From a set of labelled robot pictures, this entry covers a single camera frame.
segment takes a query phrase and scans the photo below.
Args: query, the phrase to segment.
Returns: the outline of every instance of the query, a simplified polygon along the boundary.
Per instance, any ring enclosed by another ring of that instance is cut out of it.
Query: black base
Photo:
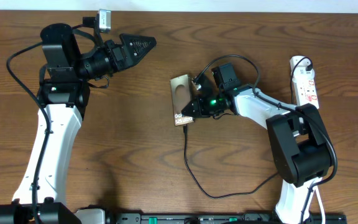
[[[44,224],[81,224],[80,220],[62,203],[39,204],[40,219]],[[0,205],[0,224],[25,224],[32,219],[31,205]],[[115,224],[223,224],[227,222],[248,224],[281,223],[274,213],[245,213],[243,215],[141,215],[138,213],[111,214],[106,211],[106,223]],[[321,215],[311,215],[306,224],[320,224]],[[326,215],[326,224],[347,224],[345,215]]]
[[[227,222],[249,224],[278,224],[271,213],[246,213],[243,215],[140,215],[122,213],[116,224],[223,224]],[[311,215],[306,224],[321,224],[321,215]],[[345,215],[326,215],[326,224],[347,224]]]

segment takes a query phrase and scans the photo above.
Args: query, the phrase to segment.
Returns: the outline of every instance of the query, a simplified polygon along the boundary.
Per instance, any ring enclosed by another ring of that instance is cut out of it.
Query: wooden table
[[[9,76],[6,59],[39,42],[45,26],[74,26],[95,14],[0,11],[0,204],[11,201],[21,182],[37,129],[37,107]],[[241,54],[259,66],[262,91],[288,102],[288,61],[300,54],[313,59],[320,113],[339,158],[337,176],[321,186],[324,207],[358,223],[357,14],[113,12],[104,39],[118,41],[124,32],[154,36],[158,44],[136,67],[115,74],[107,90],[92,90],[68,171],[71,210],[95,203],[144,213],[272,210],[279,177],[250,196],[211,200],[200,192],[183,164],[169,79]],[[91,48],[81,37],[78,42]],[[231,61],[241,80],[254,82],[251,66]],[[39,47],[15,58],[12,69],[36,92],[44,63]],[[248,119],[200,119],[189,127],[188,147],[190,166],[213,195],[251,190],[275,172],[266,130]],[[311,210],[319,212],[316,204]]]

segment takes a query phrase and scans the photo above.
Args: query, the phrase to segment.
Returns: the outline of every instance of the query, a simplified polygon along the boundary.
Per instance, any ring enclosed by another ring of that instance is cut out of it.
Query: power cord
[[[38,157],[37,165],[35,167],[35,172],[34,172],[34,178],[33,178],[33,181],[31,183],[31,188],[32,188],[32,212],[33,212],[33,216],[34,216],[34,220],[35,220],[36,224],[41,223],[40,217],[38,216],[38,208],[37,208],[37,190],[38,190],[38,179],[39,179],[39,174],[40,174],[40,169],[41,169],[41,163],[42,163],[42,159],[44,158],[45,148],[47,147],[48,138],[49,138],[49,134],[50,134],[50,122],[49,122],[49,117],[48,117],[47,112],[45,112],[44,108],[41,106],[40,101],[37,99],[37,97],[12,72],[12,70],[11,70],[11,60],[14,57],[20,55],[21,53],[24,53],[26,51],[29,51],[29,50],[34,49],[34,48],[36,48],[38,46],[41,46],[41,45],[42,45],[42,42],[39,42],[37,44],[34,44],[33,46],[30,46],[30,47],[28,47],[26,49],[18,51],[16,53],[12,54],[6,61],[7,71],[9,72],[9,74],[11,74],[12,78],[15,79],[15,81],[24,89],[24,91],[26,93],[28,93],[30,95],[30,97],[34,100],[34,102],[40,108],[40,111],[41,111],[42,115],[44,116],[45,122],[47,124],[47,128],[45,129],[44,141],[43,141],[42,146],[41,146],[40,156]]]
[[[276,172],[275,174],[271,175],[270,177],[268,177],[266,180],[264,180],[261,184],[259,184],[253,191],[250,192],[243,192],[243,193],[233,193],[233,194],[227,194],[227,195],[221,195],[221,196],[212,196],[209,193],[207,193],[203,187],[200,185],[200,183],[198,182],[197,178],[194,176],[193,172],[191,171],[189,164],[187,163],[187,124],[184,125],[183,127],[183,133],[185,134],[185,148],[184,148],[184,159],[185,159],[185,166],[187,168],[187,171],[189,172],[189,174],[191,175],[191,177],[193,178],[193,180],[196,182],[196,185],[198,186],[198,188],[202,191],[202,193],[204,193],[207,197],[211,198],[211,199],[220,199],[220,198],[226,198],[226,197],[232,197],[232,196],[237,196],[237,195],[250,195],[255,193],[256,191],[258,191],[263,185],[265,185],[268,181],[270,181],[271,179],[273,179],[278,172]]]

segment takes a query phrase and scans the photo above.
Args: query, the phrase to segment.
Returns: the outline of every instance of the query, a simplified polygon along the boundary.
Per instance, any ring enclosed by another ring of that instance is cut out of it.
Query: gold card
[[[190,78],[188,75],[182,75],[171,79],[173,119],[175,126],[194,122],[190,116],[183,116],[182,109],[191,101]]]

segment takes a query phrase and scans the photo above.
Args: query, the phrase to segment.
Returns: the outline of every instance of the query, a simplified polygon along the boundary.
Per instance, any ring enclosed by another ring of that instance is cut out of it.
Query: power strip
[[[291,72],[293,67],[305,56],[294,56],[290,60]],[[314,69],[310,71],[306,71],[306,67],[310,65],[309,59],[304,59],[299,63],[293,73],[293,86],[295,90],[296,96],[296,105],[301,106],[307,103],[311,103],[315,105],[318,109],[318,99],[317,99],[317,91],[316,85],[314,82]]]

